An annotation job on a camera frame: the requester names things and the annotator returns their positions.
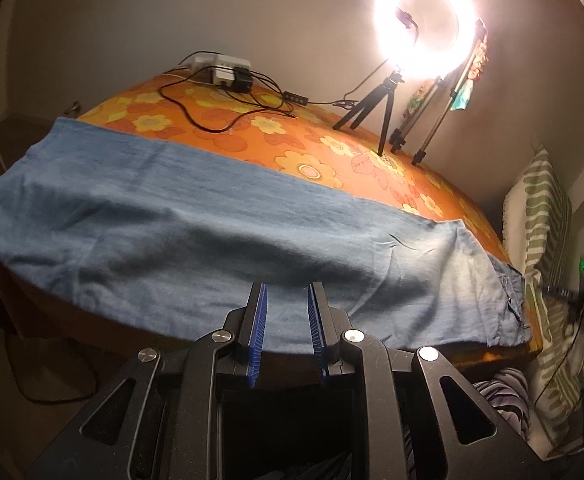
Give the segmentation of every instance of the orange floral bedsheet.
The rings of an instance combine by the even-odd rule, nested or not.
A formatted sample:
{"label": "orange floral bedsheet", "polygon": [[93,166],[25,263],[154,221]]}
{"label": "orange floral bedsheet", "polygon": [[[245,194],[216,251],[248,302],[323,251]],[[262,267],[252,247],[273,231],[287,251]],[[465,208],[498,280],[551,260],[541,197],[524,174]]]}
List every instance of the orange floral bedsheet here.
{"label": "orange floral bedsheet", "polygon": [[[258,112],[241,118],[228,132],[210,134],[195,128],[177,105],[158,94],[159,86],[173,81],[173,76],[159,75],[111,97],[80,120],[231,156],[433,220],[462,219],[487,251],[508,260],[491,225],[466,195],[428,168],[412,166],[404,153],[391,154],[388,147],[379,157],[378,137],[363,128],[336,132],[335,114],[295,105],[296,118]],[[193,82],[163,92],[185,105],[195,121],[214,129],[255,109]],[[280,102],[265,88],[255,88],[253,94],[261,102],[275,106]]]}

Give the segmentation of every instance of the light stand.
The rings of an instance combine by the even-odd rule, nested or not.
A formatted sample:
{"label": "light stand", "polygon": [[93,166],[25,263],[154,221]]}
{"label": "light stand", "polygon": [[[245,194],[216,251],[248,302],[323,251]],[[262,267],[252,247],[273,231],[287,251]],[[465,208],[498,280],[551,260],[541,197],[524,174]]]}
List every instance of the light stand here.
{"label": "light stand", "polygon": [[392,72],[379,86],[361,99],[361,101],[359,101],[352,110],[345,114],[332,128],[340,132],[344,124],[349,120],[354,119],[350,125],[351,129],[354,130],[361,124],[361,121],[363,121],[363,119],[365,119],[370,112],[387,97],[386,112],[383,116],[383,127],[381,128],[381,136],[376,151],[378,156],[383,155],[383,148],[387,139],[387,129],[390,126],[390,118],[392,117],[394,90],[396,89],[396,86],[402,82],[403,78],[401,77],[401,74],[396,71]]}
{"label": "light stand", "polygon": [[400,152],[403,145],[405,144],[405,137],[408,136],[412,127],[416,124],[416,121],[419,120],[422,113],[425,111],[425,108],[428,107],[430,101],[437,93],[437,91],[442,87],[444,80],[440,77],[437,77],[432,83],[432,86],[427,91],[425,96],[423,97],[421,103],[418,105],[418,108],[409,116],[401,126],[396,128],[392,135],[390,136],[390,144],[392,144],[392,153]]}
{"label": "light stand", "polygon": [[[482,22],[481,23],[477,22],[477,28],[479,26],[482,27]],[[419,148],[419,151],[414,154],[414,157],[412,158],[412,165],[413,166],[420,164],[421,161],[423,160],[423,157],[425,157],[425,150],[427,149],[430,141],[432,140],[432,137],[434,137],[434,134],[437,133],[438,127],[441,126],[443,119],[446,118],[446,115],[450,111],[450,107],[451,107],[452,103],[454,102],[454,99],[456,99],[457,94],[459,93],[460,89],[463,87],[463,84],[466,82],[467,75],[470,72],[470,69],[472,68],[472,64],[474,63],[474,58],[476,57],[476,54],[481,46],[484,34],[485,34],[485,28],[483,27],[483,33],[477,34],[477,37],[474,40],[474,47],[472,49],[472,52],[470,53],[470,57],[467,59],[466,65],[464,66],[463,70],[461,70],[461,72],[460,72],[460,75],[459,75],[459,78],[456,82],[456,85],[454,85],[454,88],[450,89],[450,96],[448,97],[445,108],[443,108],[443,111],[438,116],[436,122],[434,123],[434,126],[432,126],[432,129],[428,133],[428,136],[426,137],[426,139],[423,141],[423,144]]]}

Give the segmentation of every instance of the metal screw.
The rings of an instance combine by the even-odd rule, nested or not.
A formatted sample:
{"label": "metal screw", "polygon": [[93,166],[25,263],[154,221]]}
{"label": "metal screw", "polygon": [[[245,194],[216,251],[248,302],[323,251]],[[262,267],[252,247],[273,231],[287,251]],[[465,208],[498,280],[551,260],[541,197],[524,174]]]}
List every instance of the metal screw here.
{"label": "metal screw", "polygon": [[436,361],[438,359],[438,350],[431,346],[424,346],[419,348],[419,356],[425,361]]}
{"label": "metal screw", "polygon": [[138,360],[142,363],[149,363],[150,361],[154,361],[157,355],[154,348],[144,348],[138,353]]}
{"label": "metal screw", "polygon": [[232,334],[227,330],[217,330],[212,334],[212,341],[215,343],[225,343],[226,341],[230,341],[230,339],[232,339]]}
{"label": "metal screw", "polygon": [[343,334],[343,337],[350,342],[358,343],[358,342],[363,341],[363,338],[365,337],[365,335],[363,332],[361,332],[361,330],[352,329],[352,330],[346,330],[345,334]]}

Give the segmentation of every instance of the blue cloth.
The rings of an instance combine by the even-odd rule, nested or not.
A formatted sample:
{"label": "blue cloth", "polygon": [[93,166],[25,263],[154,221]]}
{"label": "blue cloth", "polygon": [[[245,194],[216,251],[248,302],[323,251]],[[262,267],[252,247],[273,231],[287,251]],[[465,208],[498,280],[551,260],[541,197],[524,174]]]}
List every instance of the blue cloth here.
{"label": "blue cloth", "polygon": [[461,221],[66,118],[0,176],[0,262],[84,310],[188,340],[257,280],[266,350],[312,352],[312,280],[391,347],[530,338],[520,276]]}

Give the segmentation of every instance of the blue gripper pad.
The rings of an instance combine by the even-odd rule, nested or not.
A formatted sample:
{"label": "blue gripper pad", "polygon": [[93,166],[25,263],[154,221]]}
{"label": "blue gripper pad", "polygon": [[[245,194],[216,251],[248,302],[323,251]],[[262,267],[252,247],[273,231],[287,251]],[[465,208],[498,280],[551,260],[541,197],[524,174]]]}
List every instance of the blue gripper pad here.
{"label": "blue gripper pad", "polygon": [[321,380],[325,381],[325,378],[327,377],[325,339],[323,338],[323,329],[321,326],[321,319],[319,318],[319,307],[316,304],[312,285],[307,287],[307,315],[310,319],[310,332],[312,334],[314,355],[316,357],[316,362],[319,365]]}
{"label": "blue gripper pad", "polygon": [[261,370],[261,353],[263,351],[263,337],[265,336],[265,319],[268,315],[268,288],[265,283],[261,283],[259,299],[256,302],[256,312],[254,314],[254,324],[250,332],[250,342],[248,343],[248,370],[247,377],[250,387],[256,384]]}

